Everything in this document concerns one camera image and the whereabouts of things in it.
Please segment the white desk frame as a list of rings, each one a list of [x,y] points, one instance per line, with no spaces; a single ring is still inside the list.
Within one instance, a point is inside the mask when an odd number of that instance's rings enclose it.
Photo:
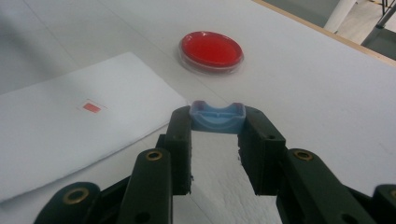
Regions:
[[[339,0],[329,19],[325,23],[324,29],[329,32],[336,33],[356,2],[357,0]]]

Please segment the small blue stamp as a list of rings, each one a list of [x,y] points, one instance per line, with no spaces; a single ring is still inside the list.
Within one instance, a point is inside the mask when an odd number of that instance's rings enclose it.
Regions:
[[[241,103],[232,103],[219,108],[205,101],[194,101],[189,115],[194,131],[239,134],[244,126],[247,112]]]

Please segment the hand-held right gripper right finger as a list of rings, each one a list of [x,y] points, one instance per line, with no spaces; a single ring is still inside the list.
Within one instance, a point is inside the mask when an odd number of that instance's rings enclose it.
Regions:
[[[279,162],[286,139],[259,110],[246,107],[246,119],[238,134],[239,156],[256,195],[277,195],[281,182]]]

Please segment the round red ink dish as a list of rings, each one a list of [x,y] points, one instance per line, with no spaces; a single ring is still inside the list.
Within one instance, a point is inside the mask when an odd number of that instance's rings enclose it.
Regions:
[[[196,31],[181,38],[178,57],[180,63],[191,71],[219,75],[236,72],[244,61],[244,52],[227,35]]]

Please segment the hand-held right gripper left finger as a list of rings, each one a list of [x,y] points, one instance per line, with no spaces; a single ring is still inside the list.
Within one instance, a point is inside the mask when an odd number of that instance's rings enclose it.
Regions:
[[[191,192],[191,116],[189,105],[176,109],[170,118],[166,134],[161,134],[156,147],[171,155],[172,192]]]

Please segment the white paper sheet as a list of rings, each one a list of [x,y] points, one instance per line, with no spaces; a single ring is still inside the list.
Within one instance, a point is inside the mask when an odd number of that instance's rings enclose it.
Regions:
[[[128,147],[186,103],[131,52],[0,95],[0,203]]]

